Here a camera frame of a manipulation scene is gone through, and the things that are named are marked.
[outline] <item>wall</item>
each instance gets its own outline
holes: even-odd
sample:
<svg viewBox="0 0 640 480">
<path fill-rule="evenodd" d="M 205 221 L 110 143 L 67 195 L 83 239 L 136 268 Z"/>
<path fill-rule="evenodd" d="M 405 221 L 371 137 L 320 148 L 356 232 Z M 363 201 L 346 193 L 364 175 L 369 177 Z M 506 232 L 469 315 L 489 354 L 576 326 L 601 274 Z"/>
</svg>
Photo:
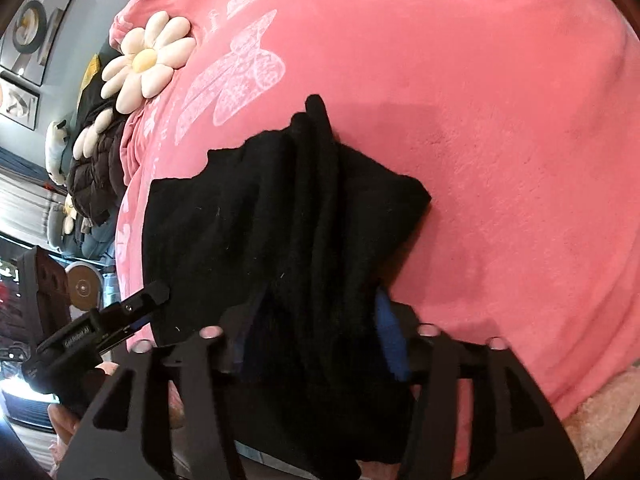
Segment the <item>wall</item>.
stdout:
<svg viewBox="0 0 640 480">
<path fill-rule="evenodd" d="M 75 109 L 84 70 L 107 39 L 113 17 L 128 1 L 72 1 L 58 31 L 43 85 L 21 82 L 40 93 L 36 131 L 0 116 L 0 146 L 44 166 L 44 140 L 49 123 L 68 117 Z"/>
</svg>

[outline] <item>framed picture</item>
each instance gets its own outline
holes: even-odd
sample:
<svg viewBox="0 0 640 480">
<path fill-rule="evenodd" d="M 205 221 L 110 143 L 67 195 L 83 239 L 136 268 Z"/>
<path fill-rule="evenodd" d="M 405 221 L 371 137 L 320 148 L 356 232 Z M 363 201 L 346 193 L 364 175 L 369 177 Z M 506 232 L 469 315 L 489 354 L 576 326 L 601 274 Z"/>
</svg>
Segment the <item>framed picture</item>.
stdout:
<svg viewBox="0 0 640 480">
<path fill-rule="evenodd" d="M 25 0 L 2 40 L 0 65 L 41 85 L 56 36 L 72 0 Z"/>
<path fill-rule="evenodd" d="M 30 129 L 36 129 L 40 97 L 8 80 L 0 73 L 0 114 Z"/>
</svg>

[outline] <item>bed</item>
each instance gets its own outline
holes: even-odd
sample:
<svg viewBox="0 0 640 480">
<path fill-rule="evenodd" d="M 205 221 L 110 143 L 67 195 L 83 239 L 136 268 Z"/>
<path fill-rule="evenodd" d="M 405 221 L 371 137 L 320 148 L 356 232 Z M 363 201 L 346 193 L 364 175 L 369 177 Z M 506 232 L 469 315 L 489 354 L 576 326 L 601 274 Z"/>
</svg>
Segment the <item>bed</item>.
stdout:
<svg viewBox="0 0 640 480">
<path fill-rule="evenodd" d="M 638 6 L 615 1 L 626 17 L 610 0 L 132 0 L 113 46 L 165 10 L 196 47 L 127 120 L 123 295 L 143 285 L 151 182 L 319 93 L 342 142 L 434 197 L 393 298 L 457 338 L 506 337 L 566 418 L 640 356 Z"/>
</svg>

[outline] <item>stuffed toy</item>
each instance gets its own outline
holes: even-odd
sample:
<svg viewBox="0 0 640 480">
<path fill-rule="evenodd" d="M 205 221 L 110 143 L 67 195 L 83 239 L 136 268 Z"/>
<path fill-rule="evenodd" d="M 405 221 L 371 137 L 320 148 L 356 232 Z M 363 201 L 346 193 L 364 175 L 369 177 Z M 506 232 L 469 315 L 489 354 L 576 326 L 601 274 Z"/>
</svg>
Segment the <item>stuffed toy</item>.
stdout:
<svg viewBox="0 0 640 480">
<path fill-rule="evenodd" d="M 65 176 L 60 171 L 62 163 L 62 153 L 66 148 L 66 121 L 54 121 L 47 128 L 47 136 L 44 142 L 45 168 L 49 173 L 49 178 L 62 186 L 65 183 Z"/>
<path fill-rule="evenodd" d="M 78 211 L 76 211 L 76 208 L 74 207 L 71 195 L 68 194 L 65 199 L 65 220 L 62 224 L 62 229 L 65 232 L 65 235 L 69 235 L 74 231 L 77 218 Z"/>
</svg>

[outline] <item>yellow flower center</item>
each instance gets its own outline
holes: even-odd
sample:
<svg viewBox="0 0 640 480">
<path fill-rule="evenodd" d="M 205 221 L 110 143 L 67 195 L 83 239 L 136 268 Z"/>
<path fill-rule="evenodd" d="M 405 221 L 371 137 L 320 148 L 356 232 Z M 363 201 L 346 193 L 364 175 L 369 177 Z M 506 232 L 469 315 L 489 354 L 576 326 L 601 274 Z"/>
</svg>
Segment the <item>yellow flower center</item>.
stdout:
<svg viewBox="0 0 640 480">
<path fill-rule="evenodd" d="M 158 53 L 152 48 L 146 48 L 135 58 L 133 58 L 133 62 L 131 63 L 131 67 L 133 72 L 138 74 L 144 72 L 145 70 L 149 70 L 151 67 L 156 65 L 156 61 L 158 61 Z"/>
</svg>

